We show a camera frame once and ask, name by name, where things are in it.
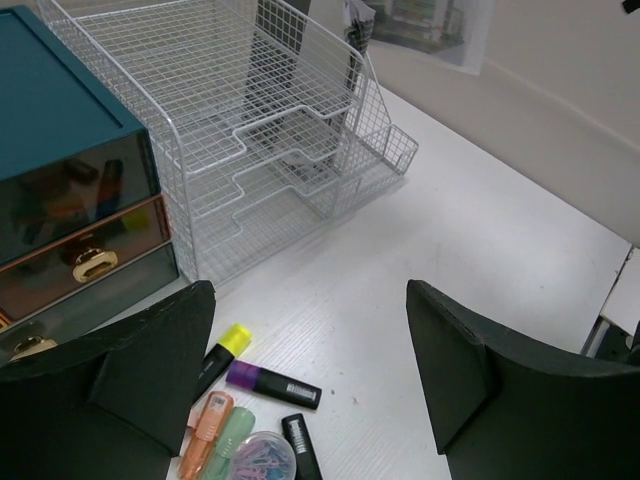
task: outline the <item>drawer knob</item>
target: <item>drawer knob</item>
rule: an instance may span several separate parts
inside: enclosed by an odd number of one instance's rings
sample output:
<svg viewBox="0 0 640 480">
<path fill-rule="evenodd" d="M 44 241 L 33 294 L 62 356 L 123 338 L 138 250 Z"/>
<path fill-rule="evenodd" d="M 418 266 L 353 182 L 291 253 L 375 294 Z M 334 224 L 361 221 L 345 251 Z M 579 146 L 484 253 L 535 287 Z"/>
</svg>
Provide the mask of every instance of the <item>drawer knob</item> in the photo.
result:
<svg viewBox="0 0 640 480">
<path fill-rule="evenodd" d="M 113 270 L 117 265 L 116 252 L 91 248 L 76 258 L 73 278 L 80 283 L 87 283 Z"/>
</svg>

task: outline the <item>gray wall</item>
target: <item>gray wall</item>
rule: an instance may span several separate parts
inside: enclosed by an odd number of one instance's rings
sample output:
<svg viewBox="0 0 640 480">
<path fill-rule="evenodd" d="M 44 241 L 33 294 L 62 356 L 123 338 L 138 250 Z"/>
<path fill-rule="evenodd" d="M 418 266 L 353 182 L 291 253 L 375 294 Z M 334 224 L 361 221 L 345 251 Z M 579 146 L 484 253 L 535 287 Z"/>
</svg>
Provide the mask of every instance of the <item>gray wall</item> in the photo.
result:
<svg viewBox="0 0 640 480">
<path fill-rule="evenodd" d="M 495 4 L 479 76 L 375 45 L 381 83 L 640 245 L 640 12 Z"/>
</svg>

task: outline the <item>round clear container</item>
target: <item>round clear container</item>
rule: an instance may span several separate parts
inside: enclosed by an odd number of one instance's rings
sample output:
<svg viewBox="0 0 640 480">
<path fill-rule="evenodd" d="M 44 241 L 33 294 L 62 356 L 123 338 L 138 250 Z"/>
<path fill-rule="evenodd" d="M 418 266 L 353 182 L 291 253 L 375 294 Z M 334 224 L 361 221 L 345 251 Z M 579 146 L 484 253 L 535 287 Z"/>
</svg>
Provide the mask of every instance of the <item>round clear container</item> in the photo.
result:
<svg viewBox="0 0 640 480">
<path fill-rule="evenodd" d="M 273 432 L 257 432 L 242 442 L 233 458 L 228 480 L 294 480 L 296 457 L 289 442 Z"/>
</svg>

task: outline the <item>teal box top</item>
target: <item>teal box top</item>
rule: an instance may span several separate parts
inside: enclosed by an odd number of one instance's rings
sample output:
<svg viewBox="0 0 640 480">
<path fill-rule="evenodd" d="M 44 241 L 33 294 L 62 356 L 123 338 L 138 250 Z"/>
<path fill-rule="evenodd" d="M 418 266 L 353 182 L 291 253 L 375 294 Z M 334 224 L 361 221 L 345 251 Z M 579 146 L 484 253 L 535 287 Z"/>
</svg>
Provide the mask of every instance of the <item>teal box top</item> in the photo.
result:
<svg viewBox="0 0 640 480">
<path fill-rule="evenodd" d="M 0 9 L 0 181 L 142 129 L 27 7 Z"/>
</svg>

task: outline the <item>wire basket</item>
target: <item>wire basket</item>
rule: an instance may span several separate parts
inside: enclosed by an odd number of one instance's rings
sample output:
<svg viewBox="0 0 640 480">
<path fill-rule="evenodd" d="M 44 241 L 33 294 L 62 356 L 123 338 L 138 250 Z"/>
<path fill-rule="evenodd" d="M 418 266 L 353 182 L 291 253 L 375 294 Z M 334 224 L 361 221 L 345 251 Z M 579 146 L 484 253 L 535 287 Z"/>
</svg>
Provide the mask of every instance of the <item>wire basket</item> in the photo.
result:
<svg viewBox="0 0 640 480">
<path fill-rule="evenodd" d="M 369 60 L 280 0 L 38 7 L 148 127 L 190 280 L 264 260 L 400 179 L 417 150 Z"/>
</svg>

